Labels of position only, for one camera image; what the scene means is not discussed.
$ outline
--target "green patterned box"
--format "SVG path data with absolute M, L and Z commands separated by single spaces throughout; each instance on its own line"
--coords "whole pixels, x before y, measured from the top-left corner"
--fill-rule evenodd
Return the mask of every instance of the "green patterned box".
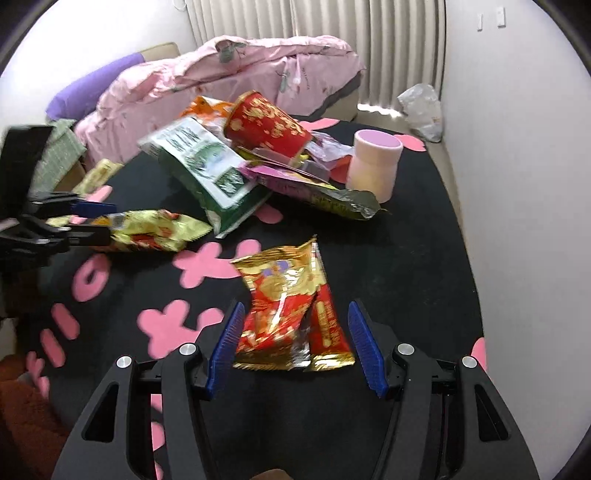
M 246 161 L 193 116 L 185 116 L 139 141 L 197 198 L 223 238 L 253 214 L 271 192 L 246 179 L 238 168 Z

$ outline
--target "pink blanket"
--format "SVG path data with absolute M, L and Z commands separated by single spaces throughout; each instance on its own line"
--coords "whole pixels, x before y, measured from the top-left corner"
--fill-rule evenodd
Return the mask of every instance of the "pink blanket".
M 88 149 L 86 166 L 100 159 L 124 163 L 137 141 L 169 124 L 197 95 L 233 102 L 257 90 L 292 115 L 309 115 L 365 67 L 335 37 L 246 40 L 217 37 L 175 59 L 122 72 L 76 135 Z

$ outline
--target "black tablecloth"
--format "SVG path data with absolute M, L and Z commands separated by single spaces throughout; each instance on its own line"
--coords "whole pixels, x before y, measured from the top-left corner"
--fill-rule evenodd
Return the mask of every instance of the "black tablecloth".
M 324 131 L 353 143 L 364 125 L 340 122 Z M 157 161 L 140 154 L 109 184 L 108 201 L 120 211 L 165 208 L 204 219 L 197 202 Z M 392 199 L 372 220 L 357 222 L 320 212 L 273 195 L 269 204 L 284 219 L 275 225 L 252 216 L 218 241 L 220 258 L 232 258 L 236 246 L 256 239 L 262 249 L 300 245 L 314 234 L 343 328 L 351 300 L 363 300 L 373 320 L 391 325 L 398 337 L 435 358 L 457 360 L 470 354 L 482 336 L 476 287 L 462 234 L 439 172 L 429 155 L 404 150 Z M 189 245 L 198 250 L 213 235 Z M 50 329 L 66 356 L 58 368 L 48 361 L 50 401 L 72 425 L 103 374 L 121 355 L 149 360 L 148 337 L 138 315 L 162 311 L 173 300 L 190 304 L 185 327 L 196 329 L 197 316 L 233 297 L 249 305 L 240 278 L 205 278 L 196 288 L 179 284 L 181 270 L 162 252 L 109 254 L 111 274 L 96 298 L 73 298 L 72 278 L 94 254 L 75 248 L 56 257 L 43 272 L 49 301 L 21 322 L 21 346 L 47 358 L 40 332 Z M 80 335 L 68 340 L 50 316 L 63 303 L 80 323 Z M 214 454 L 224 479 L 247 479 L 283 468 L 296 480 L 368 479 L 385 436 L 392 402 L 367 387 L 361 366 L 326 373 L 269 373 L 233 370 L 226 388 L 203 406 Z M 154 412 L 161 421 L 160 414 Z M 164 465 L 162 451 L 156 458 Z

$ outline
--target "pink container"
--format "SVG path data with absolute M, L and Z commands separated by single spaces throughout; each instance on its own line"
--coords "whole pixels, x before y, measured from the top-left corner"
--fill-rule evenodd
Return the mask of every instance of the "pink container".
M 355 134 L 355 155 L 347 174 L 347 188 L 369 190 L 385 203 L 392 198 L 402 142 L 378 130 L 359 130 Z

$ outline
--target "light switch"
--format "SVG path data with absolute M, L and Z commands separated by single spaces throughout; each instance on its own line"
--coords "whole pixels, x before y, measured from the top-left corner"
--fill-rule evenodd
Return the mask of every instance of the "light switch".
M 498 28 L 505 28 L 507 26 L 505 7 L 498 7 L 496 9 L 496 26 Z

